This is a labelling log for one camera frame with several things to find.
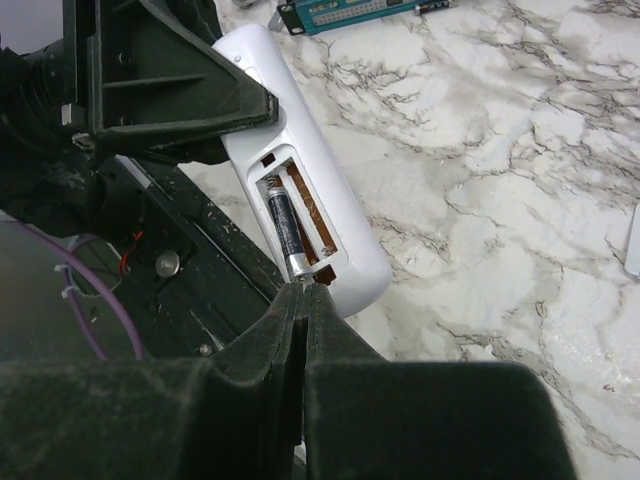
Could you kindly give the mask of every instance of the battery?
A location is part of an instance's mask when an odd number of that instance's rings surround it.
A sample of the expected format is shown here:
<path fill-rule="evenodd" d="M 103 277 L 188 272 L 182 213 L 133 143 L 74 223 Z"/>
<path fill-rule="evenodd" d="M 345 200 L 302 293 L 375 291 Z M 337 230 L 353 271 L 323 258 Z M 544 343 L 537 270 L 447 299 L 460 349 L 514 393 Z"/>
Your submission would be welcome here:
<path fill-rule="evenodd" d="M 275 187 L 267 194 L 267 206 L 278 234 L 285 265 L 291 281 L 303 280 L 311 275 L 307 255 L 302 245 L 302 236 L 289 199 L 282 187 Z"/>
<path fill-rule="evenodd" d="M 449 8 L 452 6 L 452 3 L 453 2 L 449 0 L 436 0 L 432 2 L 420 3 L 413 7 L 413 12 L 416 15 L 424 15 L 425 13 L 433 12 L 434 10 Z"/>

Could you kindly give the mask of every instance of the battery compartment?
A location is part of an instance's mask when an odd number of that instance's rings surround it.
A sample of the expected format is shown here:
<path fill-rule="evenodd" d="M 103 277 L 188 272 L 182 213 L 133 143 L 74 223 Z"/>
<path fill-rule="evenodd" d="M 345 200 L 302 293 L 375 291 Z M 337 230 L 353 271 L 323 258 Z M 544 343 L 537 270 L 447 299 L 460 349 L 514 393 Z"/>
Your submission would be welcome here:
<path fill-rule="evenodd" d="M 265 205 L 269 188 L 283 187 L 287 190 L 307 262 L 314 272 L 314 279 L 317 283 L 331 285 L 337 276 L 326 260 L 338 253 L 337 242 L 327 227 L 302 173 L 292 158 L 277 162 L 276 157 L 269 154 L 261 160 L 261 163 L 265 170 L 268 170 L 260 182 Z"/>

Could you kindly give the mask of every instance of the rectangular slot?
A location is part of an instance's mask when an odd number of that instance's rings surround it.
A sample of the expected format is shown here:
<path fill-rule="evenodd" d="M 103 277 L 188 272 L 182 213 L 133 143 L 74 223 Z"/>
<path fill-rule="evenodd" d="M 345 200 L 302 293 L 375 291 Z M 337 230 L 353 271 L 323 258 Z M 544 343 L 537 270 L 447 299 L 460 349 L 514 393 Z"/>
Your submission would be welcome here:
<path fill-rule="evenodd" d="M 331 268 L 331 265 L 327 265 L 326 267 L 318 270 L 313 278 L 317 283 L 322 283 L 328 287 L 337 277 L 333 268 Z"/>

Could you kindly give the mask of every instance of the screw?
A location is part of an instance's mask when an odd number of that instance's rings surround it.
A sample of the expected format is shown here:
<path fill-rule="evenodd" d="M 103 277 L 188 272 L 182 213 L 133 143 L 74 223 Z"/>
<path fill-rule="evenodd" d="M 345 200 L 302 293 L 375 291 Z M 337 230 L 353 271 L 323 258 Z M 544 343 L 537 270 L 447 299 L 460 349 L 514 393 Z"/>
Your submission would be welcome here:
<path fill-rule="evenodd" d="M 123 67 L 129 67 L 133 63 L 131 57 L 124 52 L 118 54 L 118 63 Z"/>
<path fill-rule="evenodd" d="M 173 277 L 180 270 L 180 257 L 173 250 L 161 253 L 156 259 L 156 273 L 160 278 Z"/>
<path fill-rule="evenodd" d="M 206 343 L 203 343 L 202 345 L 200 345 L 200 355 L 209 356 L 212 353 L 213 353 L 213 349 L 211 348 L 211 345 L 207 345 Z"/>

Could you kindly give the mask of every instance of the aa battery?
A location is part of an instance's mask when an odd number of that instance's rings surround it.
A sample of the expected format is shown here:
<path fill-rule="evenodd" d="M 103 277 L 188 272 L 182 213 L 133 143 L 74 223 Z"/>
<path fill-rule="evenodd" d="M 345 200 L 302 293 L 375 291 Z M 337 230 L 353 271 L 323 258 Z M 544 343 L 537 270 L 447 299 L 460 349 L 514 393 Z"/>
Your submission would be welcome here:
<path fill-rule="evenodd" d="M 282 247 L 289 279 L 294 281 L 310 275 L 311 269 L 289 194 L 282 187 L 272 188 L 267 194 L 267 206 Z"/>

